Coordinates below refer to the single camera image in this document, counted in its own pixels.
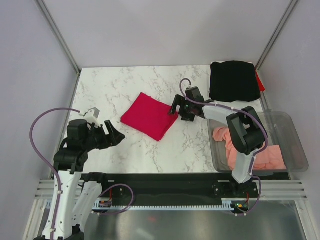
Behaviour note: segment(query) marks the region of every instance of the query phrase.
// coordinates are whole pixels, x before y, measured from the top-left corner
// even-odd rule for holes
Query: red object
[[[255,71],[255,76],[256,76],[256,80],[258,81],[258,86],[259,86],[260,92],[264,92],[266,89],[265,89],[264,85],[262,84],[257,71]]]
[[[138,98],[121,117],[121,122],[160,141],[175,123],[178,113],[168,115],[171,106],[140,93]]]

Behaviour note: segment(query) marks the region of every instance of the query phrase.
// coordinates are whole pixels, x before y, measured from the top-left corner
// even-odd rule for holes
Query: reflective floor
[[[260,202],[248,216],[218,211],[91,214],[85,240],[305,240],[294,203]]]

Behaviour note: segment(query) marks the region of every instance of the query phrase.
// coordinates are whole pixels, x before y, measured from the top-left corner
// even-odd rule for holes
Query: black cloth
[[[211,64],[210,98],[221,102],[251,102],[260,98],[255,66],[243,61]]]

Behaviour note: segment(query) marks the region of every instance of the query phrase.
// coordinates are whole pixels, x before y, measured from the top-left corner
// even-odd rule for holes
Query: white wall
[[[320,226],[320,1],[302,0],[262,65],[271,108],[291,115],[309,169],[303,180]]]
[[[3,1],[0,33],[0,238],[20,240],[39,179],[49,172],[30,145],[30,126],[45,110],[69,105],[77,78],[33,0]],[[48,158],[65,116],[52,113],[36,127]]]
[[[81,68],[256,63],[290,0],[45,0]]]

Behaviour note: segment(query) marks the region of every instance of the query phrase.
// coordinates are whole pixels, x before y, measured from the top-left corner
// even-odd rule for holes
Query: plastic bin
[[[268,134],[269,145],[279,145],[286,169],[254,170],[256,175],[283,172],[304,172],[309,164],[291,117],[284,112],[257,113]],[[207,120],[213,166],[219,173],[230,173],[226,156],[226,142],[213,139],[214,129],[226,127],[224,124]]]

